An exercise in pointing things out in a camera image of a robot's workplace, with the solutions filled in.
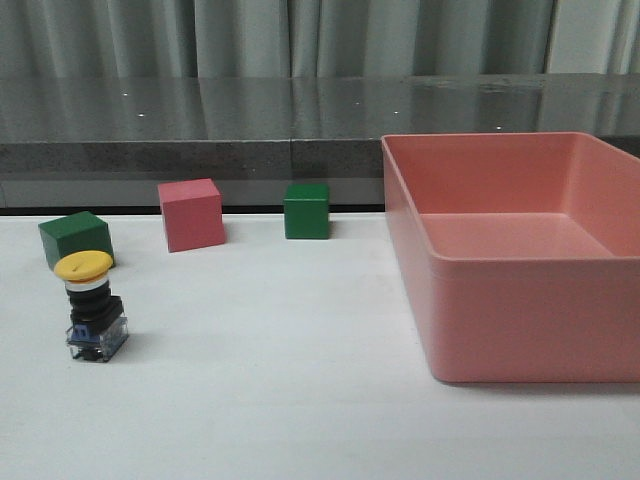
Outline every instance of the gray countertop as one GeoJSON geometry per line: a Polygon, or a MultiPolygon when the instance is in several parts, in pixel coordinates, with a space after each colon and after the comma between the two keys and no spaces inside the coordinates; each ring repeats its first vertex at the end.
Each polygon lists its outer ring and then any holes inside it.
{"type": "Polygon", "coordinates": [[[156,205],[200,176],[227,205],[303,179],[382,203],[382,135],[574,130],[638,154],[639,114],[640,75],[4,79],[0,206],[156,205]]]}

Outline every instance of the wooden block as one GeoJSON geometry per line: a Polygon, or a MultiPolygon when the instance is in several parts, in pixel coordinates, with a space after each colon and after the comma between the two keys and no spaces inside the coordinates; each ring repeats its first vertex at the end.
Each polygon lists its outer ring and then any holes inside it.
{"type": "Polygon", "coordinates": [[[284,198],[285,237],[329,238],[329,187],[325,184],[290,185],[284,198]]]}
{"type": "Polygon", "coordinates": [[[44,254],[53,267],[63,257],[82,250],[99,250],[111,255],[115,264],[109,226],[91,212],[79,212],[38,225],[44,254]]]}
{"type": "Polygon", "coordinates": [[[210,178],[162,183],[158,194],[169,252],[225,242],[222,196],[210,178]]]}

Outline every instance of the gray curtain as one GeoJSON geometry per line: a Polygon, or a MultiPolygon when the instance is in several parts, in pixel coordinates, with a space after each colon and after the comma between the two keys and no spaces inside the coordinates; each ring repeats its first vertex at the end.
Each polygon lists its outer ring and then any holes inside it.
{"type": "Polygon", "coordinates": [[[640,69],[640,0],[0,0],[0,77],[640,69]]]}

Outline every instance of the green cube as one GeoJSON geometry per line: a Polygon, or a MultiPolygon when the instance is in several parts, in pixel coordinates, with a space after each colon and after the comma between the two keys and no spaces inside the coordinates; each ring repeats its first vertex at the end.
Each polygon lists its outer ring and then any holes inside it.
{"type": "Polygon", "coordinates": [[[113,247],[107,223],[90,212],[74,213],[38,225],[49,268],[58,260],[82,250],[100,250],[113,258],[113,247]]]}
{"type": "Polygon", "coordinates": [[[285,237],[329,238],[329,187],[324,184],[290,185],[284,197],[285,237]]]}

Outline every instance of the clear plastic base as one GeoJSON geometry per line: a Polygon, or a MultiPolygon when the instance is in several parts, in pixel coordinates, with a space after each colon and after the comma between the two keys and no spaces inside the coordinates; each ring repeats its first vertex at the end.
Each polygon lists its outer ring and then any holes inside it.
{"type": "Polygon", "coordinates": [[[67,345],[74,359],[89,362],[108,362],[129,337],[127,317],[119,317],[109,328],[97,336],[96,341],[79,341],[74,338],[74,329],[67,330],[67,345]]]}

